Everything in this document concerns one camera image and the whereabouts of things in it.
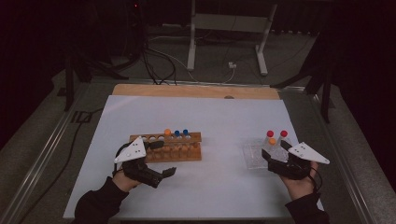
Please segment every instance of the robotic hand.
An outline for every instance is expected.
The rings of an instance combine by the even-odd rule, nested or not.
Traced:
[[[138,137],[132,143],[123,145],[116,154],[113,175],[118,171],[117,163],[122,162],[122,170],[126,176],[156,189],[164,178],[174,175],[176,171],[176,167],[173,167],[160,174],[149,169],[145,163],[146,150],[161,148],[163,144],[164,141],[143,142],[142,137]]]
[[[305,143],[292,147],[286,141],[281,140],[280,145],[289,153],[287,162],[277,161],[262,149],[262,157],[268,161],[268,170],[289,179],[299,180],[309,176],[311,162],[318,161],[329,164],[329,160],[318,154],[313,148]]]

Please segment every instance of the wooden block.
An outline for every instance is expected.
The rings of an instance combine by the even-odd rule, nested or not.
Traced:
[[[164,141],[162,148],[147,150],[146,163],[202,160],[201,133],[189,133],[188,136],[181,133],[180,137],[163,133],[135,134],[130,136],[130,141],[133,142],[138,136],[142,136],[143,141]]]

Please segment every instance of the white triangular marker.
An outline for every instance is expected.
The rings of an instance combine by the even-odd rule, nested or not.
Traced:
[[[329,164],[330,161],[317,153],[312,147],[302,142],[297,146],[291,147],[289,153],[306,161],[317,161],[324,164]]]
[[[126,147],[120,155],[114,159],[114,163],[122,161],[131,161],[146,156],[145,145],[143,138],[138,136],[128,147]]]

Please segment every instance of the person's hand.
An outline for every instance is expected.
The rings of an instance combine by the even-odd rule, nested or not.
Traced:
[[[119,187],[120,190],[124,192],[129,192],[131,189],[136,188],[139,184],[139,181],[132,180],[128,176],[124,174],[122,170],[119,170],[113,177],[114,184]]]
[[[315,161],[311,161],[311,167],[317,170],[318,164]],[[315,170],[311,169],[310,175],[312,177],[316,174]],[[312,183],[312,180],[309,177],[301,180],[292,180],[280,175],[280,179],[288,189],[292,201],[314,192],[314,183]]]

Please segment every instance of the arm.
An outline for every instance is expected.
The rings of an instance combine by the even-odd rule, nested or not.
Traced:
[[[140,183],[123,172],[108,177],[99,190],[90,190],[79,200],[73,224],[105,224],[120,211],[120,205],[129,191]]]
[[[318,169],[318,164],[311,161],[311,167]],[[310,175],[315,176],[316,171],[311,170]],[[330,223],[329,215],[318,209],[317,203],[320,193],[314,191],[314,184],[309,177],[301,180],[292,180],[280,177],[288,189],[292,202],[287,203],[291,216],[296,224],[322,224]]]

